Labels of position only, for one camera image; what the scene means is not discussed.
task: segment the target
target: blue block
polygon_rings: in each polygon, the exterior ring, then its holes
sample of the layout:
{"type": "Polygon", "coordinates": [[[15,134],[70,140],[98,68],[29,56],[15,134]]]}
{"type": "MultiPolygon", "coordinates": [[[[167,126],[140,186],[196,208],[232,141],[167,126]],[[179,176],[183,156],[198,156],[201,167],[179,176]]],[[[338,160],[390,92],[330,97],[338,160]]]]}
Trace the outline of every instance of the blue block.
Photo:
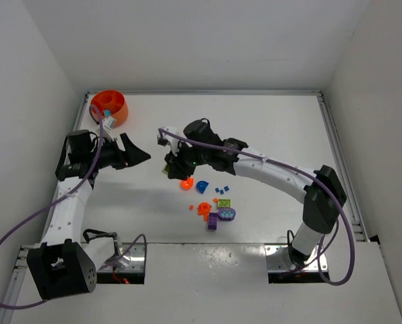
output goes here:
{"type": "Polygon", "coordinates": [[[208,186],[208,182],[206,181],[198,181],[196,184],[196,189],[201,193],[204,194],[208,186]]]}

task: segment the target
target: toy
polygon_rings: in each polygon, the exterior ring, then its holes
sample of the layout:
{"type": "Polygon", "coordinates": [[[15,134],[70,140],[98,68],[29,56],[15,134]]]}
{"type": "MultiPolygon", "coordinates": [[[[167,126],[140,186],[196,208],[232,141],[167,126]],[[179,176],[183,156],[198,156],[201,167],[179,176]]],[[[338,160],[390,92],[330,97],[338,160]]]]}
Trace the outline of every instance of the toy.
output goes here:
{"type": "Polygon", "coordinates": [[[219,219],[221,221],[232,221],[235,219],[235,209],[232,208],[221,208],[218,211],[219,219]]]}
{"type": "Polygon", "coordinates": [[[198,181],[196,184],[196,189],[201,193],[204,194],[204,191],[206,191],[208,186],[208,182],[206,181],[198,181]]]}
{"type": "Polygon", "coordinates": [[[193,178],[188,178],[187,180],[180,181],[180,186],[181,186],[181,189],[183,189],[183,190],[189,190],[190,188],[192,188],[193,185],[194,185],[193,178]]]}
{"type": "Polygon", "coordinates": [[[217,208],[231,207],[231,199],[219,199],[217,201],[217,208]]]}
{"type": "Polygon", "coordinates": [[[211,210],[211,205],[208,202],[201,202],[198,206],[198,214],[205,215],[208,214],[211,210]]]}
{"type": "Polygon", "coordinates": [[[217,229],[217,219],[219,217],[218,213],[209,213],[208,214],[208,223],[207,229],[210,231],[215,231],[217,229]]]}

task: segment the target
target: small orange block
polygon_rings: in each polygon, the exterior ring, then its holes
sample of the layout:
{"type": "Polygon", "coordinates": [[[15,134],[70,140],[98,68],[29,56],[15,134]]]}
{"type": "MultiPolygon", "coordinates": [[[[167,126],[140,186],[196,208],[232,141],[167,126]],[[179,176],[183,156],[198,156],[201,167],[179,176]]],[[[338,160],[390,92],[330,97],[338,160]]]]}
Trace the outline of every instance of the small orange block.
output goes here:
{"type": "Polygon", "coordinates": [[[207,214],[208,217],[208,213],[210,212],[211,209],[212,207],[208,202],[201,202],[200,205],[198,206],[198,214],[199,215],[207,214]]]}
{"type": "Polygon", "coordinates": [[[194,185],[194,179],[188,178],[187,180],[183,180],[180,182],[181,189],[189,190],[194,185]]]}

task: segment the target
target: white table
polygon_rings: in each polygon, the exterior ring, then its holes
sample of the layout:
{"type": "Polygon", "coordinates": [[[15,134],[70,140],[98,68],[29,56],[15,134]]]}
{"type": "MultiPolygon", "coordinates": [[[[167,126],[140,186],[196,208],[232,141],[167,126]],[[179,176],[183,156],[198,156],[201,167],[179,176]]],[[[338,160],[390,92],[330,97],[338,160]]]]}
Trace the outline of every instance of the white table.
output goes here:
{"type": "MultiPolygon", "coordinates": [[[[88,97],[87,107],[93,95],[88,97]]],[[[262,244],[286,242],[302,222],[302,205],[255,182],[199,167],[196,180],[210,183],[204,195],[183,192],[161,173],[168,148],[156,144],[159,126],[181,130],[207,117],[221,138],[235,137],[292,165],[335,163],[314,95],[127,94],[126,132],[152,159],[133,168],[104,169],[86,207],[83,228],[117,231],[124,242],[145,233],[149,241],[144,285],[99,285],[93,294],[64,298],[15,312],[12,324],[31,323],[402,323],[376,244],[357,243],[352,280],[325,284],[268,284],[262,244]],[[230,187],[234,221],[216,232],[190,205],[220,198],[230,187]]],[[[86,109],[79,129],[95,127],[86,109]]],[[[350,215],[348,206],[345,212],[350,215]]],[[[348,262],[342,230],[327,253],[330,275],[339,279],[348,262]]],[[[39,299],[27,272],[18,304],[39,299]]]]}

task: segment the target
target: purple lego brick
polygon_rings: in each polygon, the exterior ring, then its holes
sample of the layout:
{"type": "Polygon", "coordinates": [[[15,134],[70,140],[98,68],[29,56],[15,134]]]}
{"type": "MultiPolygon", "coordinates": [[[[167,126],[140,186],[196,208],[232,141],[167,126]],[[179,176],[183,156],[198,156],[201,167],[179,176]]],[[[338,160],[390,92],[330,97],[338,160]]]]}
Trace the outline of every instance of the purple lego brick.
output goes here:
{"type": "Polygon", "coordinates": [[[217,229],[217,219],[219,217],[218,213],[209,213],[208,214],[208,223],[207,229],[210,231],[215,231],[217,229]]]}
{"type": "Polygon", "coordinates": [[[221,221],[232,221],[235,219],[236,212],[234,208],[221,208],[218,214],[221,221]]]}

